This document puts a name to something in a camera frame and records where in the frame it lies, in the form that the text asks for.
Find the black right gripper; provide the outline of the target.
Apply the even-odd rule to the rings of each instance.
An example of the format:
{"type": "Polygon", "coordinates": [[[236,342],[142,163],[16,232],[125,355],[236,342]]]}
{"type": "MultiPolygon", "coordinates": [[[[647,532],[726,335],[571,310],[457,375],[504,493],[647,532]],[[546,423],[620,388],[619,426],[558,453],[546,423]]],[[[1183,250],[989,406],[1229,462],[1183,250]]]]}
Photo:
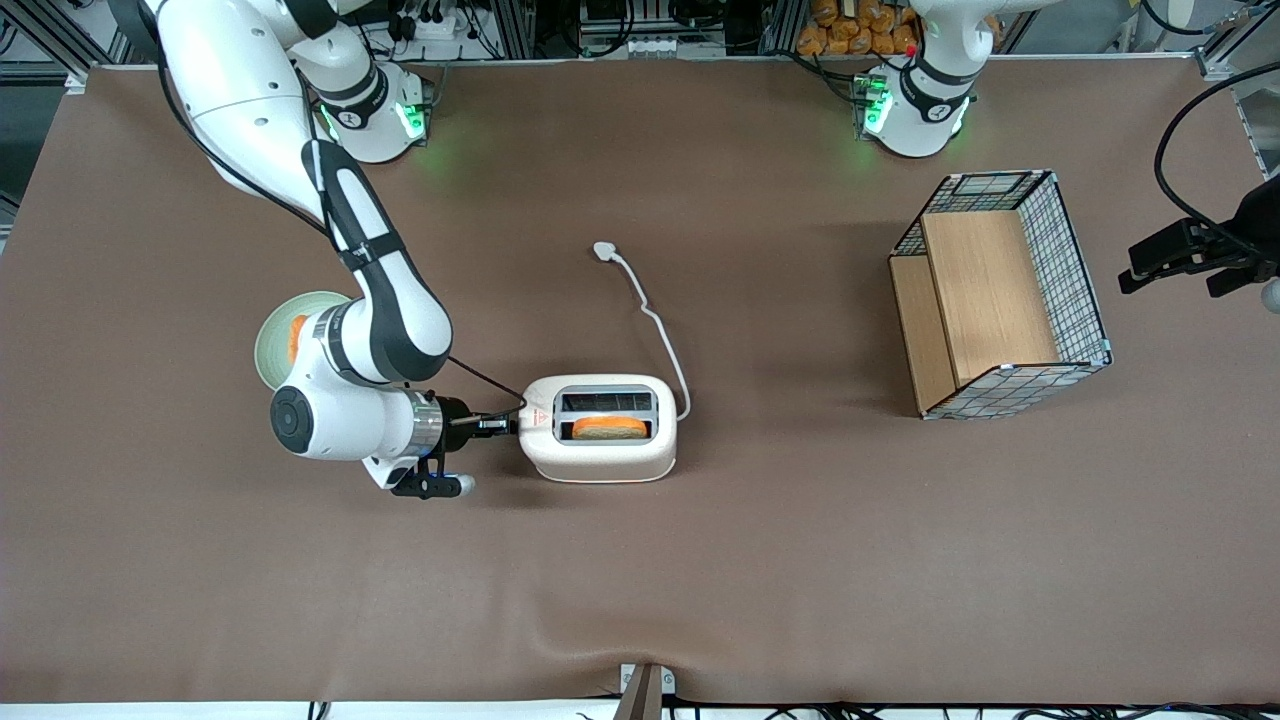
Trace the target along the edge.
{"type": "Polygon", "coordinates": [[[443,428],[436,442],[436,456],[460,451],[471,438],[493,438],[518,433],[518,413],[489,413],[472,421],[472,411],[460,398],[436,397],[443,428]]]}

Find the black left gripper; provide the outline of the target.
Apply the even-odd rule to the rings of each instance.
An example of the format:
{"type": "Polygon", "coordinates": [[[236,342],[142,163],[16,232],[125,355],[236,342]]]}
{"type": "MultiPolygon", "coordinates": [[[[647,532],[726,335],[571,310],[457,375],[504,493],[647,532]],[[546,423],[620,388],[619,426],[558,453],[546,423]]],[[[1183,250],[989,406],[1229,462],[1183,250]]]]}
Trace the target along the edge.
{"type": "MultiPolygon", "coordinates": [[[[1277,278],[1279,183],[1274,176],[1254,187],[1235,211],[1235,237],[1247,241],[1262,261],[1226,266],[1207,278],[1210,297],[1221,299],[1248,284],[1277,278]]],[[[1183,218],[1128,250],[1129,268],[1117,277],[1120,292],[1132,295],[1152,282],[1172,275],[1194,275],[1220,268],[1219,234],[1199,222],[1183,218]]]]}

